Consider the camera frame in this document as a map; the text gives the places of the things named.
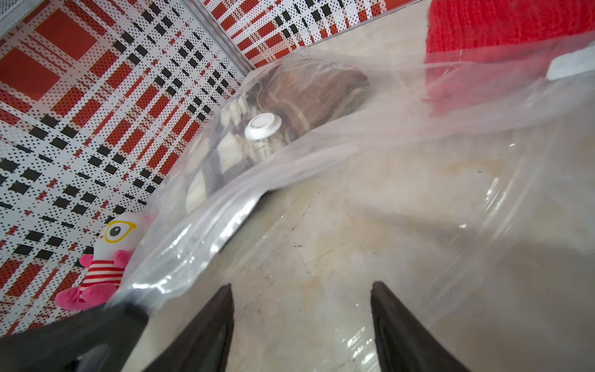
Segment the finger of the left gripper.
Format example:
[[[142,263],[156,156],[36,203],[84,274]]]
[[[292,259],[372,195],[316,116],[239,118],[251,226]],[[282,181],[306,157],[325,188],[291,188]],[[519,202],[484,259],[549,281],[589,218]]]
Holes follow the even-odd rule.
[[[90,308],[1,339],[2,371],[121,371],[149,321],[134,305]]]

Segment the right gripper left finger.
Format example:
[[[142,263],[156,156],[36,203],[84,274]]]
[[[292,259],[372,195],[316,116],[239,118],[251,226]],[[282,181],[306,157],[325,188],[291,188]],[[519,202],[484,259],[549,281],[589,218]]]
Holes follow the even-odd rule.
[[[145,370],[224,371],[233,331],[234,300],[232,285],[227,284],[221,286],[182,333]]]

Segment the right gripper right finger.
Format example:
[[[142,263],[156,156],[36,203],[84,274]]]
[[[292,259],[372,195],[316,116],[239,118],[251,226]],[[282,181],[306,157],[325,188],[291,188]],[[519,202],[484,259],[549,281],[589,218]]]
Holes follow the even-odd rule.
[[[382,371],[467,371],[382,281],[370,298],[377,356]]]

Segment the clear plastic vacuum bag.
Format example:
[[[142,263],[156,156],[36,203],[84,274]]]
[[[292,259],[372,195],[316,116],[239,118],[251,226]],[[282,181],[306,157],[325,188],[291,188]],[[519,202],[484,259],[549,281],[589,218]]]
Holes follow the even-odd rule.
[[[307,58],[360,69],[367,100],[293,142],[279,129],[269,158],[187,212],[187,163],[215,118],[193,141],[116,296],[150,316],[125,370],[230,284],[230,371],[378,371],[382,281],[469,370],[592,371],[594,71],[550,81],[548,68],[437,113],[425,58],[302,51],[227,105],[257,109],[254,79]]]

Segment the brown fringed scarf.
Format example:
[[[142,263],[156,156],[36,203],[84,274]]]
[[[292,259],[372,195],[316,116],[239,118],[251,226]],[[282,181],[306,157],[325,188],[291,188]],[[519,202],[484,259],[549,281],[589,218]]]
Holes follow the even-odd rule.
[[[360,69],[313,58],[278,63],[247,91],[258,111],[281,118],[280,131],[289,142],[354,113],[369,92],[369,78]]]

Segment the red knitted scarf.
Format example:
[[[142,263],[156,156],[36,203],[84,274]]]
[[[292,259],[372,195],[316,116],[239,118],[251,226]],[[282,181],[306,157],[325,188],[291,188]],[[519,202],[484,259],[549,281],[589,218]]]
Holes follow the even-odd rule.
[[[489,102],[594,41],[592,1],[433,1],[425,63],[437,113]]]

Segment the grey white plaid scarf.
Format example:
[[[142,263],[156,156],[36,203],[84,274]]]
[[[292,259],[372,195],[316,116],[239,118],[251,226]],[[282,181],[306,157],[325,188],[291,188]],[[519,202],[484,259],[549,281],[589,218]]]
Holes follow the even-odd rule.
[[[220,110],[208,139],[193,147],[187,163],[187,212],[197,209],[207,197],[274,153],[275,134],[261,140],[246,139],[249,121],[262,113],[240,104],[229,104]]]

